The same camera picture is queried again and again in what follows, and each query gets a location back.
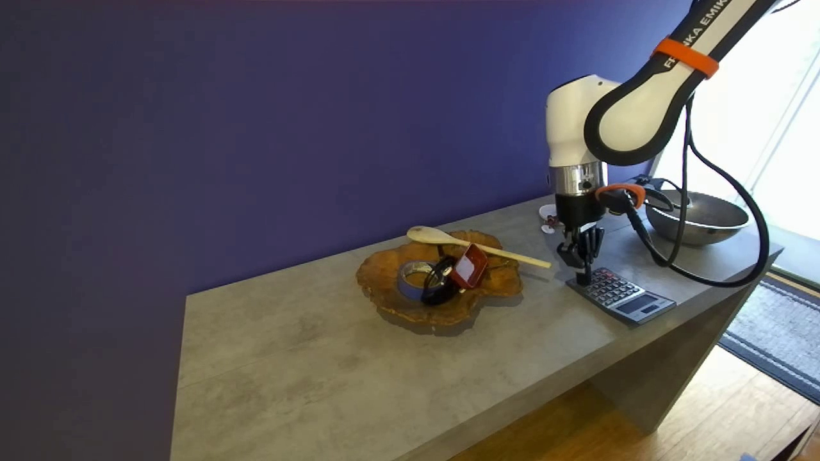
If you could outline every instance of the silver bowl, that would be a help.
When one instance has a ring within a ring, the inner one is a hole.
[[[681,198],[676,189],[662,189],[662,194],[671,203],[664,205],[654,199],[646,205],[646,217],[656,228],[656,233],[665,242],[674,242],[680,223]],[[683,246],[706,246],[735,235],[747,223],[747,214],[732,203],[724,203],[712,194],[689,193],[686,223],[683,223]]]

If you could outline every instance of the concrete countertop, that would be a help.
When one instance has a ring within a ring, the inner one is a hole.
[[[448,456],[587,381],[732,296],[650,264],[624,217],[607,217],[600,264],[680,302],[624,326],[563,287],[555,238],[527,199],[445,223],[505,249],[546,257],[522,270],[522,297],[487,302],[460,335],[418,335],[385,324],[357,284],[358,264],[405,238],[354,249],[229,287],[185,308],[173,461]],[[756,233],[681,252],[680,264],[730,278],[753,264]]]

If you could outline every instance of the purple wall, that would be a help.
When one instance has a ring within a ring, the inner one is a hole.
[[[548,193],[683,5],[0,11],[0,459],[166,459],[186,292]]]

